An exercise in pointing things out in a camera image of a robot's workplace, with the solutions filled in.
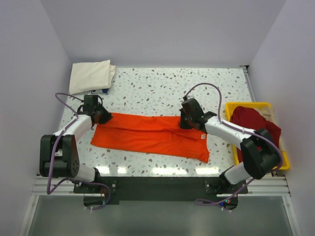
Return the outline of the orange t shirt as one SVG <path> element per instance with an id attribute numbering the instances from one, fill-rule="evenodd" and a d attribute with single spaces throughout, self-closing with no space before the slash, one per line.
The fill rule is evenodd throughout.
<path id="1" fill-rule="evenodd" d="M 148 117 L 114 113 L 96 127 L 91 145 L 125 151 L 163 154 L 207 163 L 207 136 L 195 129 L 181 129 L 180 117 Z"/>

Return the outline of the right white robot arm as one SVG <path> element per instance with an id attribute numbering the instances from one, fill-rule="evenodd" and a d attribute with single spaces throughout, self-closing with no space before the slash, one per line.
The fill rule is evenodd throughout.
<path id="1" fill-rule="evenodd" d="M 253 130 L 224 121 L 213 112 L 203 112 L 194 98 L 184 97 L 180 127 L 196 129 L 205 134 L 222 138 L 236 146 L 243 161 L 220 175 L 219 187 L 231 193 L 237 184 L 252 177 L 261 179 L 283 163 L 283 156 L 266 129 Z"/>

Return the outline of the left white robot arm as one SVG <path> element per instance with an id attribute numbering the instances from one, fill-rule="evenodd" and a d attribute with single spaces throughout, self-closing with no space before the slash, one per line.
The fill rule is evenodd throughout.
<path id="1" fill-rule="evenodd" d="M 85 188 L 91 193 L 102 187 L 95 168 L 86 167 L 79 161 L 77 142 L 95 124 L 105 124 L 113 117 L 98 95 L 84 95 L 82 104 L 74 112 L 72 120 L 52 135 L 40 140 L 39 172 L 48 178 L 70 178 L 85 181 Z"/>

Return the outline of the folded white blue-print shirt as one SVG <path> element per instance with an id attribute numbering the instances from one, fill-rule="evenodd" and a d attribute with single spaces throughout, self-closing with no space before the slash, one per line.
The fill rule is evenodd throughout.
<path id="1" fill-rule="evenodd" d="M 95 89 L 95 90 L 87 91 L 86 94 L 108 94 L 108 91 L 109 91 L 108 88 Z"/>

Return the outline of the folded cream t shirt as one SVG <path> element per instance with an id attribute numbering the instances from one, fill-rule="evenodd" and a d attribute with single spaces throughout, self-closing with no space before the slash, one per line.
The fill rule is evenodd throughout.
<path id="1" fill-rule="evenodd" d="M 81 62 L 72 65 L 69 93 L 79 94 L 92 90 L 109 89 L 116 73 L 110 60 Z"/>

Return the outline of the dark red t shirt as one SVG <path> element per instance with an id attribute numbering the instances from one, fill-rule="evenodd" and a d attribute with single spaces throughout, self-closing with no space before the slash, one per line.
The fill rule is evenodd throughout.
<path id="1" fill-rule="evenodd" d="M 255 109 L 243 106 L 236 107 L 230 118 L 230 122 L 254 130 L 266 129 L 270 133 L 274 144 L 279 147 L 281 129 L 260 115 Z"/>

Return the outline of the beige t shirt in bin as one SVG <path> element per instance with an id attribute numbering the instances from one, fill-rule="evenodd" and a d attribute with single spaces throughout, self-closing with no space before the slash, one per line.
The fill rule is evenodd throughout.
<path id="1" fill-rule="evenodd" d="M 273 110 L 268 106 L 263 106 L 260 109 L 256 109 L 256 111 L 264 117 L 267 121 L 276 123 L 275 116 Z"/>

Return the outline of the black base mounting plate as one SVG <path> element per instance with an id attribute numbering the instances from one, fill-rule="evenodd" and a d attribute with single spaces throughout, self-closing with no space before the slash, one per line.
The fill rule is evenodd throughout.
<path id="1" fill-rule="evenodd" d="M 235 209 L 238 195 L 247 194 L 246 181 L 223 184 L 219 177 L 99 177 L 98 183 L 77 183 L 73 192 L 87 207 L 123 201 L 195 202 Z"/>

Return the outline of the yellow plastic bin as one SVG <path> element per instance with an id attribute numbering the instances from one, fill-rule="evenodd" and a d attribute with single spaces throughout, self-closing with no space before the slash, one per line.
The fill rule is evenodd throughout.
<path id="1" fill-rule="evenodd" d="M 227 102 L 225 104 L 225 116 L 227 121 L 230 121 L 230 118 L 234 110 L 239 106 L 253 108 L 255 110 L 260 109 L 263 106 L 268 106 L 272 109 L 271 104 L 269 104 L 268 102 Z M 287 153 L 285 152 L 284 147 L 282 145 L 282 141 L 280 141 L 280 151 L 283 155 L 283 165 L 280 168 L 280 170 L 281 171 L 288 170 L 290 168 L 290 163 L 288 160 Z"/>

